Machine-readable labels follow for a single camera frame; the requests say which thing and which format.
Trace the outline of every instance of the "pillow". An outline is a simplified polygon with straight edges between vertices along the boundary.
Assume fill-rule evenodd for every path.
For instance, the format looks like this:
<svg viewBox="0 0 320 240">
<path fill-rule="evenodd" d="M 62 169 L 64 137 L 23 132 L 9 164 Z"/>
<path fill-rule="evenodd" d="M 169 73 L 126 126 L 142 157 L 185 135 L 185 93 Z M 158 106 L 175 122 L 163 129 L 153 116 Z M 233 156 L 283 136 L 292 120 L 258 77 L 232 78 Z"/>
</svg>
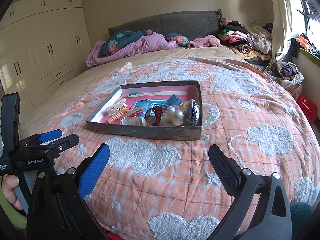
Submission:
<svg viewBox="0 0 320 240">
<path fill-rule="evenodd" d="M 111 56 L 115 54 L 119 49 L 124 48 L 140 39 L 142 36 L 152 35 L 152 30 L 132 32 L 129 30 L 120 30 L 113 34 L 101 47 L 100 56 Z"/>
<path fill-rule="evenodd" d="M 186 47 L 189 43 L 188 39 L 178 33 L 170 33 L 164 37 L 167 41 L 176 41 L 179 47 Z"/>
</svg>

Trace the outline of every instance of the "wardrobe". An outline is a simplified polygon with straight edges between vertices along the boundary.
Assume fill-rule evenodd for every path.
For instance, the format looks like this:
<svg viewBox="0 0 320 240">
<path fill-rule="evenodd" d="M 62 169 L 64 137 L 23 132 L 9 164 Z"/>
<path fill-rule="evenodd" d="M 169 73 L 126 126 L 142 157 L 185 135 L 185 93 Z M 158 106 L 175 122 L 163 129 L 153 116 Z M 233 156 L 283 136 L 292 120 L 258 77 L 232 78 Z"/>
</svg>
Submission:
<svg viewBox="0 0 320 240">
<path fill-rule="evenodd" d="M 81 0 L 20 0 L 0 22 L 0 80 L 18 92 L 21 116 L 88 70 L 91 49 Z"/>
</svg>

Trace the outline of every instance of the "gray quilted headboard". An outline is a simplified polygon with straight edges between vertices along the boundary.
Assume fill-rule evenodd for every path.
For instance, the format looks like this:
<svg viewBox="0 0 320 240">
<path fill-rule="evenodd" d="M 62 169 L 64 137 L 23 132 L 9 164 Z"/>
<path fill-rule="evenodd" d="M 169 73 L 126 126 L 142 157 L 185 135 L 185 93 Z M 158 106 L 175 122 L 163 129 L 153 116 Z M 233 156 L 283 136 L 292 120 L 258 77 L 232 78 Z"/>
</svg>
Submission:
<svg viewBox="0 0 320 240">
<path fill-rule="evenodd" d="M 221 9 L 218 11 L 186 11 L 154 15 L 116 27 L 109 28 L 109 34 L 128 29 L 141 31 L 152 29 L 153 31 L 168 35 L 179 33 L 193 41 L 197 37 L 205 37 L 213 34 L 218 36 L 219 19 L 222 16 Z"/>
</svg>

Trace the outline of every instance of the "hand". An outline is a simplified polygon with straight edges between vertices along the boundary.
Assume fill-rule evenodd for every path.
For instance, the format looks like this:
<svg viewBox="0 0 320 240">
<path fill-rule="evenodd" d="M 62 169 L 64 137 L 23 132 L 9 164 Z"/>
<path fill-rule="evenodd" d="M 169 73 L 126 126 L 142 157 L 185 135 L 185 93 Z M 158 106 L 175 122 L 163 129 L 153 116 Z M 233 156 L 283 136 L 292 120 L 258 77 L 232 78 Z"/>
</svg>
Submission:
<svg viewBox="0 0 320 240">
<path fill-rule="evenodd" d="M 2 180 L 2 192 L 6 200 L 17 210 L 22 210 L 22 206 L 17 199 L 13 189 L 19 185 L 19 179 L 14 175 L 4 176 Z"/>
</svg>

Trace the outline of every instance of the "curtain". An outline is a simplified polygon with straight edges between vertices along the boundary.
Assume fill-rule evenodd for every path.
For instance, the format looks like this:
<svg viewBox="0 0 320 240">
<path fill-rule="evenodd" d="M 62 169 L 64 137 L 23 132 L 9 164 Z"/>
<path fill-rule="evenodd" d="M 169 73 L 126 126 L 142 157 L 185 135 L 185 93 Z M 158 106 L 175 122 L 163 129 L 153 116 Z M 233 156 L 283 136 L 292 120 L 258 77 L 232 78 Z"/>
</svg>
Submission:
<svg viewBox="0 0 320 240">
<path fill-rule="evenodd" d="M 272 0 L 273 31 L 271 64 L 281 61 L 287 54 L 292 36 L 292 13 L 290 0 Z"/>
</svg>

